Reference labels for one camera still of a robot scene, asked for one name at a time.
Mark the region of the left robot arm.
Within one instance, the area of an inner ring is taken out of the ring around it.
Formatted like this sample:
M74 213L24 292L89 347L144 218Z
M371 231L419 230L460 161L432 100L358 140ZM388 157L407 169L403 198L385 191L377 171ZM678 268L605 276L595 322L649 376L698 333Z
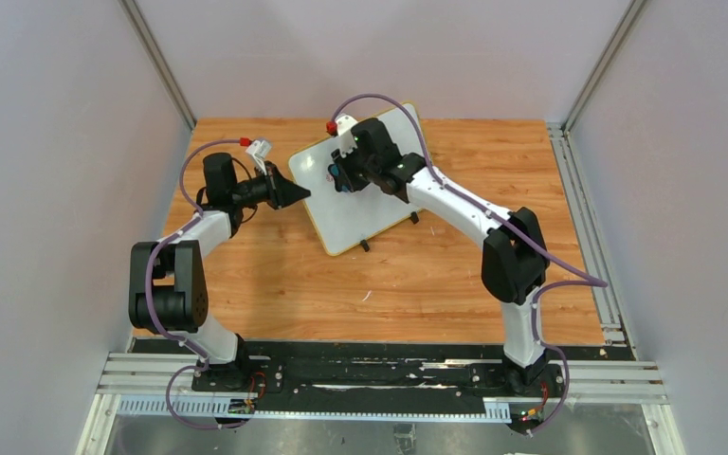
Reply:
M245 342L210 313L203 261L238 232L245 209L261 204L284 209L311 192L270 161L246 180L238 178L235 163L228 153L206 156L205 187L197 194L190 221L160 240L133 245L128 315L134 327L195 353L203 368L242 379L251 371Z

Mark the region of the blue whiteboard eraser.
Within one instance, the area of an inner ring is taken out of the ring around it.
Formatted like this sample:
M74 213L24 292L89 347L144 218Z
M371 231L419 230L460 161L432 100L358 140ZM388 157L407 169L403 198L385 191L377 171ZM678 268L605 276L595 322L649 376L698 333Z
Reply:
M349 176L342 167L338 164L331 164L328 167L328 172L333 179L334 187L337 192L352 191Z

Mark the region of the yellow framed whiteboard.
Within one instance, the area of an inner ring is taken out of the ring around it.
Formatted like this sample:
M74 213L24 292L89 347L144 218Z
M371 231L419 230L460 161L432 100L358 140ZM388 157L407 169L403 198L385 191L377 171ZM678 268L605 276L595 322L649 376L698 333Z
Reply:
M360 246L361 240L369 242L419 210L407 196L411 176L426 166L416 107L406 102L372 118L355 119L354 149L388 155L388 192L375 184L363 191L337 192L328 172L333 152L330 136L288 159L295 183L312 193L303 202L323 248L331 256Z

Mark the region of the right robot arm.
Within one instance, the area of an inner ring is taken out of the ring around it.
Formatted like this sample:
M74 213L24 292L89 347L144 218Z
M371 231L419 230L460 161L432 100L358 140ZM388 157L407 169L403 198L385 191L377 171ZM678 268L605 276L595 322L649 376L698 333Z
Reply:
M402 152L378 118L342 116L328 121L326 131L337 142L328 167L336 191L375 186L436 214L481 249L482 284L501 304L504 359L523 382L538 377L547 360L532 299L545 282L550 261L537 216L527 208L511 211L488 204L446 178L426 149Z

